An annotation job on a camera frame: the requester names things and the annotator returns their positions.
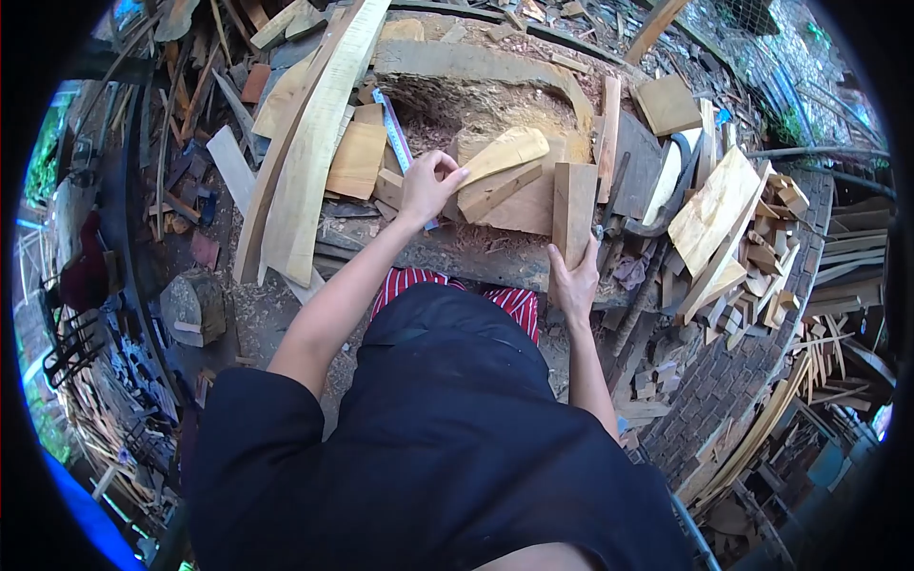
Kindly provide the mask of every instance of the right hand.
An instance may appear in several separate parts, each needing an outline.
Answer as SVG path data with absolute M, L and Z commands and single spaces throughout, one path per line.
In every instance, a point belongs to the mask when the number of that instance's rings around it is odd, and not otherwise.
M 406 220 L 415 229 L 436 217 L 457 185 L 470 173 L 441 151 L 417 158 L 403 175 L 403 201 L 398 220 Z
M 547 253 L 552 273 L 555 276 L 558 308 L 565 313 L 569 325 L 590 328 L 590 308 L 597 295 L 600 273 L 597 271 L 597 239 L 590 234 L 584 259 L 574 270 L 569 271 L 565 260 L 555 244 L 549 244 Z

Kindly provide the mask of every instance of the tree stump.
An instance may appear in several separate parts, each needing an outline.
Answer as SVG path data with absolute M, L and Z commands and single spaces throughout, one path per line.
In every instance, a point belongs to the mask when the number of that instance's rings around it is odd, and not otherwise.
M 193 268 L 174 278 L 159 302 L 168 331 L 179 343 L 202 347 L 226 331 L 222 288 L 206 270 Z

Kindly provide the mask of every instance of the red cloth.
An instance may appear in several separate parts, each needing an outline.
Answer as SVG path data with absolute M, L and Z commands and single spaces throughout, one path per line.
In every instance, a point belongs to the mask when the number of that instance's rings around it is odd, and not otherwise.
M 466 291 L 466 288 L 459 281 L 452 280 L 439 271 L 416 270 L 415 268 L 397 270 L 396 268 L 391 268 L 388 276 L 384 279 L 384 284 L 381 286 L 381 292 L 375 299 L 375 305 L 371 310 L 371 319 L 375 319 L 377 312 L 381 311 L 381 308 L 390 303 L 402 291 L 414 283 L 423 281 L 431 281 Z M 483 297 L 505 310 L 508 315 L 515 319 L 521 329 L 530 336 L 533 343 L 539 344 L 539 330 L 537 329 L 538 301 L 534 292 L 521 290 L 520 288 L 496 288 L 483 293 Z
M 108 299 L 108 268 L 95 233 L 101 216 L 92 210 L 80 228 L 80 259 L 60 272 L 60 299 L 77 313 L 100 308 Z

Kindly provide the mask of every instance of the wood plank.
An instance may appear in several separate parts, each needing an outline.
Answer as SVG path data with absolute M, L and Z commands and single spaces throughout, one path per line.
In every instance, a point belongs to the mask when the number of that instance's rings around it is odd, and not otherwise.
M 603 127 L 600 132 L 600 156 L 597 160 L 600 177 L 600 194 L 597 202 L 610 201 L 612 176 L 616 168 L 616 149 L 619 140 L 619 111 L 622 102 L 622 82 L 611 76 L 603 76 Z
M 597 192 L 597 165 L 556 163 L 552 243 L 558 247 L 565 266 L 574 270 L 584 259 L 593 221 Z M 555 276 L 549 274 L 549 291 L 555 292 Z M 555 303 L 555 294 L 549 294 Z
M 668 232 L 690 274 L 701 274 L 746 204 L 751 205 L 751 214 L 755 212 L 757 199 L 749 202 L 749 198 L 759 183 L 752 164 L 734 147 L 676 214 Z
M 352 122 L 330 164 L 326 189 L 367 200 L 375 189 L 388 131 L 383 125 Z
M 641 30 L 635 36 L 632 46 L 623 58 L 626 63 L 637 66 L 641 57 L 647 53 L 650 46 L 657 41 L 657 38 L 666 30 L 666 27 L 673 23 L 676 15 L 682 10 L 689 0 L 661 0 L 658 2 L 651 13 L 644 19 Z
M 584 75 L 590 75 L 593 73 L 593 68 L 586 63 L 581 63 L 572 58 L 566 58 L 561 54 L 553 53 L 552 58 L 550 58 L 549 61 L 563 68 L 568 68 L 572 71 L 583 73 Z
M 292 3 L 282 9 L 274 16 L 267 25 L 260 28 L 250 39 L 250 43 L 259 49 L 275 48 L 285 41 L 285 28 L 292 23 L 292 20 L 308 6 L 306 0 L 292 0 Z
M 346 30 L 361 12 L 360 8 L 364 3 L 365 0 L 356 0 L 344 18 L 340 20 L 338 27 L 328 28 L 328 31 L 331 29 L 337 32 Z M 261 242 L 267 225 L 267 214 L 270 212 L 282 165 L 292 145 L 292 139 L 297 133 L 299 120 L 302 118 L 305 107 L 317 86 L 317 79 L 323 73 L 327 60 L 330 59 L 334 49 L 345 36 L 345 32 L 325 34 L 324 36 L 328 37 L 326 45 L 320 49 L 320 53 L 316 54 L 313 65 L 308 68 L 303 80 L 303 88 L 294 95 L 287 109 L 283 112 L 282 119 L 279 121 L 282 131 L 275 133 L 277 136 L 273 138 L 257 176 L 257 184 L 254 187 L 254 193 L 251 195 L 250 206 L 244 218 L 244 225 L 241 228 L 238 250 L 235 254 L 235 265 L 232 269 L 232 276 L 238 283 L 248 283 L 257 278 L 258 267 L 260 266 Z
M 270 66 L 266 64 L 255 63 L 250 67 L 248 80 L 245 81 L 244 89 L 241 90 L 242 103 L 260 103 L 260 94 L 267 85 L 270 72 Z
M 737 147 L 728 151 L 728 154 L 733 153 L 734 151 L 737 151 Z M 717 252 L 715 252 L 714 257 L 708 262 L 707 269 L 701 273 L 700 277 L 695 282 L 695 285 L 692 286 L 692 289 L 689 290 L 689 293 L 685 296 L 685 299 L 679 306 L 679 310 L 676 312 L 677 320 L 680 321 L 681 324 L 692 321 L 692 318 L 695 317 L 695 312 L 701 307 L 699 303 L 706 298 L 710 289 L 717 282 L 717 278 L 720 277 L 720 274 L 728 264 L 728 259 L 733 259 L 733 252 L 739 246 L 739 240 L 742 238 L 743 233 L 746 232 L 749 220 L 755 212 L 755 203 L 759 200 L 761 192 L 765 189 L 765 181 L 772 172 L 771 161 L 764 161 L 759 166 L 759 171 L 756 174 L 756 178 L 759 179 L 759 181 L 755 193 L 746 201 L 742 213 L 733 222 L 729 232 L 724 236 L 723 242 L 720 244 Z M 711 174 L 708 180 L 710 181 L 712 178 L 714 178 L 714 173 Z
M 389 0 L 365 0 L 345 32 L 332 34 L 341 37 L 336 48 L 329 49 L 332 55 L 298 122 L 282 165 L 271 209 L 276 223 L 266 225 L 263 253 L 267 265 L 303 286 L 311 279 L 314 237 L 340 119 L 356 79 L 365 74 L 366 54 L 388 5 Z M 347 12 L 341 24 L 348 17 Z M 331 37 L 321 49 L 322 54 L 333 41 Z
M 216 168 L 225 182 L 228 192 L 235 201 L 235 206 L 244 216 L 250 204 L 250 193 L 254 188 L 256 179 L 248 168 L 248 163 L 241 154 L 241 149 L 235 141 L 231 127 L 223 125 L 213 138 L 207 143 L 207 150 L 216 163 Z
M 403 177 L 382 168 L 377 173 L 375 197 L 386 205 L 400 210 L 403 203 Z
M 692 92 L 678 75 L 664 76 L 635 88 L 635 99 L 658 137 L 702 125 Z
M 276 80 L 276 85 L 267 94 L 263 105 L 257 111 L 257 120 L 254 122 L 253 129 L 251 129 L 254 133 L 268 139 L 273 138 L 286 107 L 294 99 L 295 94 L 302 90 L 305 77 L 308 74 L 308 68 L 311 66 L 316 53 L 316 51 L 312 52 L 292 67 L 286 69 L 286 72 Z
M 512 127 L 499 135 L 463 166 L 470 173 L 457 190 L 490 174 L 500 173 L 546 156 L 549 143 L 539 129 Z
M 714 125 L 714 103 L 707 99 L 698 100 L 701 112 L 701 130 L 705 137 L 701 140 L 701 154 L 695 171 L 695 188 L 705 185 L 717 166 L 717 128 Z
M 508 197 L 538 179 L 543 174 L 543 164 L 531 161 L 513 169 L 486 176 L 460 189 L 457 207 L 470 224 L 475 224 Z
M 836 242 L 829 242 L 825 244 L 824 248 L 822 248 L 822 253 L 837 254 L 840 252 L 878 248 L 880 246 L 885 246 L 886 242 L 886 234 L 878 236 L 862 236 L 860 238 L 850 238 L 848 240 L 838 240 Z

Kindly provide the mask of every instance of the brick wall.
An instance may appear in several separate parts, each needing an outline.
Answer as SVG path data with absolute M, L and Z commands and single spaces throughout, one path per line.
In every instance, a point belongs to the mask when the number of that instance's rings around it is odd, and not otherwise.
M 832 209 L 831 176 L 793 171 L 791 177 L 810 201 L 803 219 L 824 235 Z M 786 347 L 793 338 L 799 316 L 806 307 L 824 241 L 801 227 L 800 251 L 793 263 L 786 289 L 800 300 L 798 312 L 788 312 L 779 331 L 768 337 L 744 337 L 732 352 L 726 336 L 704 347 L 683 375 L 673 395 L 672 410 L 642 432 L 643 451 L 664 472 L 675 490 L 695 469 L 696 453 L 724 420 L 739 418 L 754 403 L 761 389 L 781 370 Z

